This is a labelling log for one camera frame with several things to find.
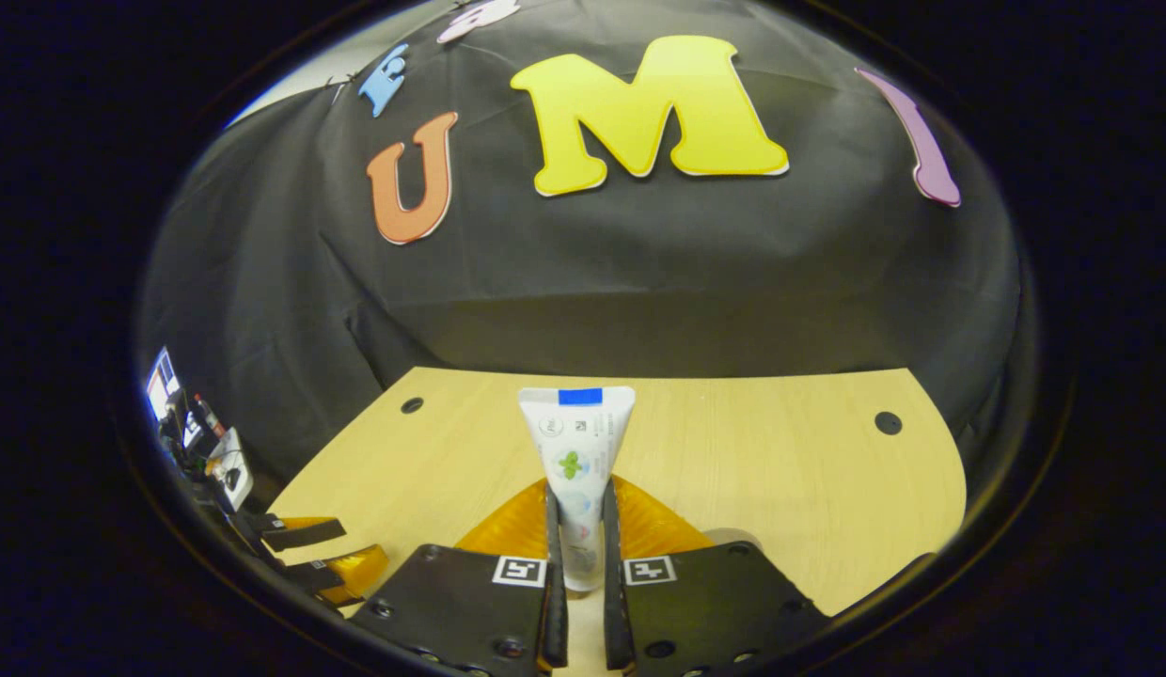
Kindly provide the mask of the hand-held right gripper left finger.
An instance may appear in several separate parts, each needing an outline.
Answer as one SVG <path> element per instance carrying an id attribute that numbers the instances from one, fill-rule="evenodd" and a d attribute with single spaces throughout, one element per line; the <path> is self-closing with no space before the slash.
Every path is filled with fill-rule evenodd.
<path id="1" fill-rule="evenodd" d="M 470 676 L 569 663 L 559 507 L 536 480 L 454 546 L 424 543 L 352 614 L 374 639 Z"/>

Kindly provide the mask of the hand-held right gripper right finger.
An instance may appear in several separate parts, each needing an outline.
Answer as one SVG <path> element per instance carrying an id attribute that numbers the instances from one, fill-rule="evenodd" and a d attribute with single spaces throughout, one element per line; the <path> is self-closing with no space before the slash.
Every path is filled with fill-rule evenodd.
<path id="1" fill-rule="evenodd" d="M 712 543 L 621 477 L 602 498 L 607 667 L 625 676 L 749 676 L 819 639 L 831 618 L 749 540 Z"/>

